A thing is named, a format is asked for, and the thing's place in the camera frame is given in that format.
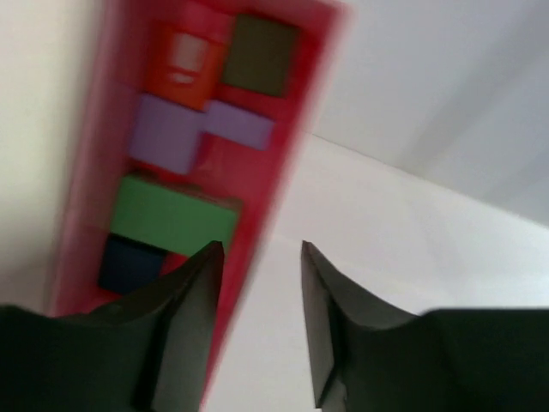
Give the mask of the small dark blue block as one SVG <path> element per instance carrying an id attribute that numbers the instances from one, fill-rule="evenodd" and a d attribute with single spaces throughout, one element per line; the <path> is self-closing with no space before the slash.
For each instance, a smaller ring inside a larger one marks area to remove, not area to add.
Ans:
<path id="1" fill-rule="evenodd" d="M 101 259 L 98 286 L 128 294 L 155 281 L 167 252 L 155 246 L 110 234 Z"/>

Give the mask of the red letter wood cube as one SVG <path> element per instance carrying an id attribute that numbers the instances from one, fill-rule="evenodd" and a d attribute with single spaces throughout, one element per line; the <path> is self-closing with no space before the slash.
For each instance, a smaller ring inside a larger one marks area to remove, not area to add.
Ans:
<path id="1" fill-rule="evenodd" d="M 153 25 L 143 82 L 145 92 L 202 111 L 212 98 L 226 46 L 179 30 Z"/>

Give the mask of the green notched wood block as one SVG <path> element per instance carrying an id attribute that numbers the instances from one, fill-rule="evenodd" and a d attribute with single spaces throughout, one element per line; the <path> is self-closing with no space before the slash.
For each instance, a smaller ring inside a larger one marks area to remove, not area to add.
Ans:
<path id="1" fill-rule="evenodd" d="M 237 210 L 129 175 L 121 180 L 110 231 L 190 256 L 211 241 L 228 247 L 238 218 Z"/>

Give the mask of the olive grey wood cube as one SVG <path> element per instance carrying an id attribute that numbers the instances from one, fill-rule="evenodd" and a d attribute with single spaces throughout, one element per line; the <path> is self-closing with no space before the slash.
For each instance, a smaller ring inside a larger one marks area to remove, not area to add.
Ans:
<path id="1" fill-rule="evenodd" d="M 226 85 L 281 97 L 299 40 L 298 27 L 253 14 L 239 14 L 221 80 Z"/>

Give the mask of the pink plastic box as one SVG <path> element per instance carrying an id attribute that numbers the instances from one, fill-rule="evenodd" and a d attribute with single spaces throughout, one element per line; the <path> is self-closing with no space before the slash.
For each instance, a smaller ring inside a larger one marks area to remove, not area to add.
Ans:
<path id="1" fill-rule="evenodd" d="M 208 365 L 215 368 L 244 285 L 278 203 L 302 126 L 315 109 L 341 42 L 347 6 L 336 1 L 105 1 L 91 83 L 82 114 L 68 201 L 46 310 L 55 316 L 87 312 L 113 299 L 97 287 L 102 249 L 120 179 L 138 170 L 161 183 L 195 185 L 241 206 L 226 266 Z M 232 19 L 252 13 L 297 26 L 300 36 L 287 93 L 278 99 L 222 85 L 214 97 L 275 121 L 265 150 L 208 135 L 196 169 L 177 175 L 127 155 L 138 95 L 158 22 L 208 39 L 227 38 Z"/>

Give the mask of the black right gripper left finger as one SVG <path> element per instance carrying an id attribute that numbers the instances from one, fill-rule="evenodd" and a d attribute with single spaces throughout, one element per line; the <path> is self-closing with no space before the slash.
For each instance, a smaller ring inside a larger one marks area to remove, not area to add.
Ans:
<path id="1" fill-rule="evenodd" d="M 208 374 L 224 249 L 88 313 L 1 308 L 4 411 L 197 411 Z"/>

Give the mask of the purple wood cube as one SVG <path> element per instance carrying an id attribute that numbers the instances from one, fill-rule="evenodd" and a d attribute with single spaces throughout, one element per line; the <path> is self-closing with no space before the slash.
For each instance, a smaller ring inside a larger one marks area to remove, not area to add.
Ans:
<path id="1" fill-rule="evenodd" d="M 130 139 L 130 158 L 176 174 L 195 164 L 204 113 L 142 94 Z"/>
<path id="2" fill-rule="evenodd" d="M 274 125 L 270 118 L 213 100 L 205 113 L 204 131 L 249 148 L 265 150 Z"/>

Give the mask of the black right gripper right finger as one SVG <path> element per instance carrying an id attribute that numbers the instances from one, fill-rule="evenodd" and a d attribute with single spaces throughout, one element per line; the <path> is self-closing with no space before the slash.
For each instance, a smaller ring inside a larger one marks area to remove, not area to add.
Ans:
<path id="1" fill-rule="evenodd" d="M 547 309 L 417 315 L 343 275 L 311 242 L 300 262 L 317 409 L 547 410 Z"/>

